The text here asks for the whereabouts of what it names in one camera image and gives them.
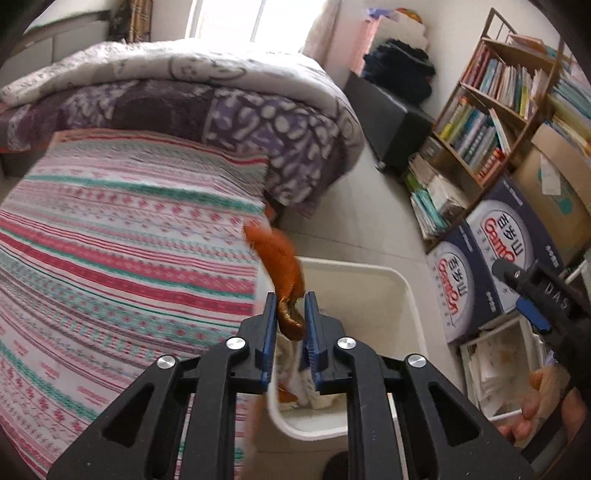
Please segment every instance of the purple blanket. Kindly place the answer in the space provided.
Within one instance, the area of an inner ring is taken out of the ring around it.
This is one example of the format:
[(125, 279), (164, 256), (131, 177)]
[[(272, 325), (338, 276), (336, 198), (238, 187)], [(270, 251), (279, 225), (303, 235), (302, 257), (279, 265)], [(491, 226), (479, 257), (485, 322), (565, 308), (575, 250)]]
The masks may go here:
[(362, 145), (348, 146), (354, 125), (280, 95), (173, 80), (121, 80), (78, 87), (0, 115), (0, 150), (45, 148), (56, 131), (148, 130), (220, 147), (265, 154), (266, 191), (311, 215)]

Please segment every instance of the silver screw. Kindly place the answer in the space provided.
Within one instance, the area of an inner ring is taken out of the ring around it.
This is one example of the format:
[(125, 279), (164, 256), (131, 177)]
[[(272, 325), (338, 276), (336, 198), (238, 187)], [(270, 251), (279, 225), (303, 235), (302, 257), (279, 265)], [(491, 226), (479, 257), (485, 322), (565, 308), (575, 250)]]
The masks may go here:
[(339, 347), (341, 347), (343, 350), (351, 350), (352, 348), (355, 348), (355, 345), (357, 345), (357, 342), (355, 341), (354, 338), (343, 337), (343, 338), (339, 338), (336, 341), (336, 344)]
[(174, 367), (174, 364), (177, 361), (174, 359), (172, 355), (164, 355), (156, 360), (156, 365), (162, 370), (166, 370), (167, 368)]
[(422, 355), (417, 355), (415, 353), (414, 355), (408, 357), (408, 364), (414, 368), (423, 368), (425, 365), (427, 365), (427, 360)]
[(228, 341), (226, 341), (226, 346), (230, 350), (240, 350), (241, 348), (244, 348), (245, 345), (246, 345), (246, 340), (244, 338), (240, 338), (240, 337), (232, 337), (232, 338), (229, 338)]

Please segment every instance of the striped blanket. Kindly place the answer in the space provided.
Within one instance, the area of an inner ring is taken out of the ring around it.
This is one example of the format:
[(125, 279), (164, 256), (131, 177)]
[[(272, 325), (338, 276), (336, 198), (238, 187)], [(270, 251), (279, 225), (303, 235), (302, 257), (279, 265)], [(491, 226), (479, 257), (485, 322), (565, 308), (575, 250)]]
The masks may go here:
[(40, 477), (161, 354), (199, 355), (251, 315), (241, 232), (266, 165), (160, 134), (59, 132), (9, 194), (0, 425)]

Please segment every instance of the triangular cutout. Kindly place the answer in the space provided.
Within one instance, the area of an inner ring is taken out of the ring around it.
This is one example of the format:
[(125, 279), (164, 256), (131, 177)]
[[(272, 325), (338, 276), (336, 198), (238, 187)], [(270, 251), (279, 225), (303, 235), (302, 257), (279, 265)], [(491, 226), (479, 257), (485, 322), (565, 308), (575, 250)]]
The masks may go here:
[(103, 430), (103, 437), (127, 448), (133, 446), (153, 392), (153, 385), (142, 388)]
[(478, 438), (480, 429), (437, 384), (429, 385), (447, 442), (455, 447)]

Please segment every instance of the bookshelf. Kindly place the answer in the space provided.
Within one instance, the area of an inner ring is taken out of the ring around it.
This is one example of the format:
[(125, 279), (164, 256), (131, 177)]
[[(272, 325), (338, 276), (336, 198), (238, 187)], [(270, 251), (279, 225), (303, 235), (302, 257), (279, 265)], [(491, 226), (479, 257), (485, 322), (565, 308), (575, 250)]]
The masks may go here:
[[(489, 32), (491, 30), (491, 24), (495, 18), (501, 19), (502, 27), (499, 29), (499, 33), (497, 33), (497, 38), (491, 38)], [(468, 64), (458, 79), (456, 87), (448, 98), (441, 114), (433, 124), (430, 135), (443, 146), (447, 154), (443, 156), (442, 160), (438, 160), (437, 165), (432, 166), (440, 174), (462, 189), (470, 200), (470, 204), (468, 208), (461, 211), (461, 213), (457, 215), (453, 221), (449, 223), (448, 227), (436, 238), (425, 240), (425, 248), (427, 252), (430, 252), (435, 248), (448, 232), (454, 229), (466, 218), (467, 215), (470, 214), (501, 175), (507, 172), (508, 169), (515, 168), (520, 164), (521, 151), (529, 143), (529, 140), (537, 128), (544, 122), (546, 115), (548, 114), (547, 97), (549, 91), (560, 76), (564, 41), (560, 39), (556, 56), (550, 57), (549, 55), (543, 55), (522, 47), (519, 44), (507, 43), (506, 41), (499, 40), (498, 37), (503, 27), (505, 27), (505, 30), (509, 33), (517, 33), (496, 10), (491, 9), (482, 36), (479, 39)], [(548, 81), (545, 84), (545, 87), (541, 89), (538, 102), (528, 111), (528, 118), (520, 115), (519, 112), (515, 111), (511, 106), (499, 101), (495, 96), (491, 96), (481, 91), (473, 82), (471, 84), (470, 82), (464, 81), (466, 80), (467, 74), (471, 71), (470, 68), (478, 62), (479, 55), (482, 55), (484, 48), (489, 51), (488, 58), (496, 59), (499, 64), (502, 64), (502, 69), (506, 69), (507, 67), (514, 67), (516, 69), (523, 68), (524, 72), (528, 73), (531, 77), (533, 77), (536, 71), (541, 70), (547, 75)], [(455, 108), (454, 102), (456, 102), (455, 104), (457, 105), (458, 92), (463, 95), (462, 99), (467, 98), (469, 105), (474, 107), (473, 111), (478, 109), (483, 113), (487, 113), (490, 109), (494, 110), (498, 119), (503, 124), (510, 127), (515, 137), (514, 141), (510, 142), (508, 151), (504, 153), (504, 158), (496, 166), (496, 170), (485, 176), (484, 179), (478, 175), (479, 172), (477, 170), (475, 171), (475, 169), (470, 166), (470, 162), (466, 161), (465, 158), (456, 151), (455, 147), (458, 147), (457, 140), (456, 142), (449, 141), (440, 130), (442, 119), (444, 119), (446, 115), (449, 115), (448, 109), (450, 107)]]

